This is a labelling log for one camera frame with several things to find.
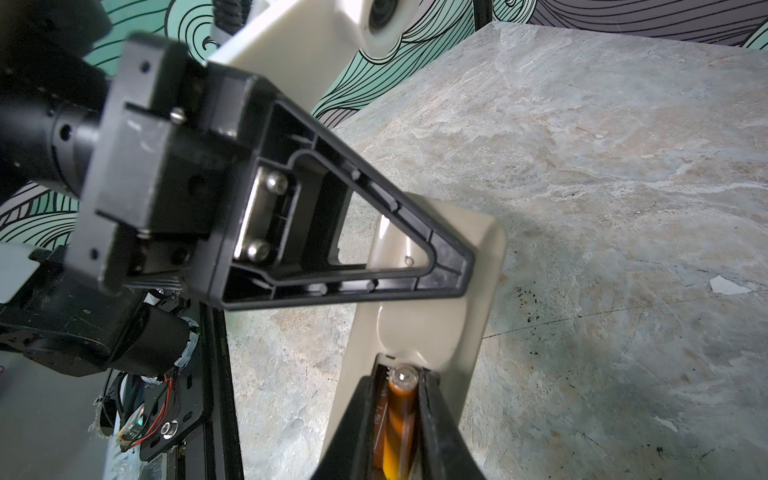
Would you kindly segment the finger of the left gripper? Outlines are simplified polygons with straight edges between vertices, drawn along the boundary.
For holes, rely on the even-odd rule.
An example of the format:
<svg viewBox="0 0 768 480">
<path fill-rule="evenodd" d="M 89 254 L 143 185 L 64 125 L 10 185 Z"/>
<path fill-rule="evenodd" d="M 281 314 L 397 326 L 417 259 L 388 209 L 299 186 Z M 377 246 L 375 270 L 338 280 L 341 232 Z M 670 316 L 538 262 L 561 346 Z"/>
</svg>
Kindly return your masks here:
<svg viewBox="0 0 768 480">
<path fill-rule="evenodd" d="M 457 298 L 475 256 L 443 221 L 287 100 L 247 119 L 249 157 L 233 173 L 222 246 L 228 310 Z M 339 240 L 362 199 L 424 252 L 411 267 L 345 264 Z"/>
</svg>

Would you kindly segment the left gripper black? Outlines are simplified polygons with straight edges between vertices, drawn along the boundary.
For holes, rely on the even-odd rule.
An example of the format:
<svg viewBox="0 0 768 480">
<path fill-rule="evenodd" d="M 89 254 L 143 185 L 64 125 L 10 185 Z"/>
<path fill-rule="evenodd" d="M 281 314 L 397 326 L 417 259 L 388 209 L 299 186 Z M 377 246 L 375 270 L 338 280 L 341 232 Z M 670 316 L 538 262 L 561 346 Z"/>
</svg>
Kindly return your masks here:
<svg viewBox="0 0 768 480">
<path fill-rule="evenodd" d="M 132 35 L 101 113 L 67 272 L 107 295 L 176 285 L 215 306 L 278 305 L 238 233 L 273 217 L 247 200 L 281 97 L 263 76 Z"/>
</svg>

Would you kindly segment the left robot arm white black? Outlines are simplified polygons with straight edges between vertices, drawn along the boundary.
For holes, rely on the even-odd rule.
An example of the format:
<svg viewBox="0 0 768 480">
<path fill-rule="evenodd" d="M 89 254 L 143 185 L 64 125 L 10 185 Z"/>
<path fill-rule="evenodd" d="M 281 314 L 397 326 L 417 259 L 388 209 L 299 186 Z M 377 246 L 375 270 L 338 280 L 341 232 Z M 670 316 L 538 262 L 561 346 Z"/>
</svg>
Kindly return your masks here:
<svg viewBox="0 0 768 480">
<path fill-rule="evenodd" d="M 98 1 L 1 5 L 1 197 L 25 182 L 80 203 L 1 304 L 1 342 L 50 369 L 171 370 L 178 290 L 224 310 L 452 298 L 472 249 L 310 114 L 357 51 L 388 52 L 406 1 L 217 1 L 205 63 L 135 33 L 115 75 L 85 62 Z"/>
</svg>

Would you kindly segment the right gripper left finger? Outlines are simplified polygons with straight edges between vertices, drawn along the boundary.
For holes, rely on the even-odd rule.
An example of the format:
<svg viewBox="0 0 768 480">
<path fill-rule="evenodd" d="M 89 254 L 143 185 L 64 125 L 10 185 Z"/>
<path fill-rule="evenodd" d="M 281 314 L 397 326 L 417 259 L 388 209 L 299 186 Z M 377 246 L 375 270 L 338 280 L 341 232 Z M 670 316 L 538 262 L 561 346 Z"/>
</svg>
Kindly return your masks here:
<svg viewBox="0 0 768 480">
<path fill-rule="evenodd" d="M 360 378 L 312 480 L 368 480 L 373 471 L 374 378 Z"/>
</svg>

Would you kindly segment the white remote control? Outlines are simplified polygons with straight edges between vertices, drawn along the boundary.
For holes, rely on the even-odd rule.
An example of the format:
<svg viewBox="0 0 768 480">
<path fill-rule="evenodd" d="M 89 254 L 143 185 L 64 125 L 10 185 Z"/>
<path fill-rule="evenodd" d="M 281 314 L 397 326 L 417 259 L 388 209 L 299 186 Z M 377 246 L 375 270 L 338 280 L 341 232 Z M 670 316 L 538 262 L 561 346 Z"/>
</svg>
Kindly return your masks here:
<svg viewBox="0 0 768 480">
<path fill-rule="evenodd" d="M 363 376 L 379 368 L 408 363 L 439 375 L 439 388 L 455 423 L 459 424 L 480 344 L 504 262 L 507 238 L 493 217 L 414 195 L 428 214 L 466 241 L 475 254 L 467 290 L 461 297 L 368 302 L 357 306 L 344 353 L 321 457 Z M 410 478 L 421 476 L 420 421 Z"/>
</svg>

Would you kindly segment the orange battery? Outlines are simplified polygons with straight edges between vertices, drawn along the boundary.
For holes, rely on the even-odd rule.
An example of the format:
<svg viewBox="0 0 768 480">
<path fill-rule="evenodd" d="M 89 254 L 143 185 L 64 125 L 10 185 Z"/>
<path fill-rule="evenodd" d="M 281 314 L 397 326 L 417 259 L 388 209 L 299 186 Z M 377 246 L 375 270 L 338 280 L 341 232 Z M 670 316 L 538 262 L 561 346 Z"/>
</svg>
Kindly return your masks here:
<svg viewBox="0 0 768 480">
<path fill-rule="evenodd" d="M 407 479 L 417 430 L 419 373 L 409 364 L 379 368 L 373 423 L 373 468 Z"/>
</svg>

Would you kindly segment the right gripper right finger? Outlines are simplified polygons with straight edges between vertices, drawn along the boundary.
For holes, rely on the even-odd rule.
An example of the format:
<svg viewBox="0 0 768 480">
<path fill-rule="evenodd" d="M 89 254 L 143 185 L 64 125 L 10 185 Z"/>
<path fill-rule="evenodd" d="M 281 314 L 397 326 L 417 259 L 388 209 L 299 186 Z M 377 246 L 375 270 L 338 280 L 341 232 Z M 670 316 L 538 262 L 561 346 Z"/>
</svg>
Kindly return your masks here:
<svg viewBox="0 0 768 480">
<path fill-rule="evenodd" d="M 419 372 L 421 476 L 423 479 L 485 479 L 461 436 L 439 388 L 439 375 Z"/>
</svg>

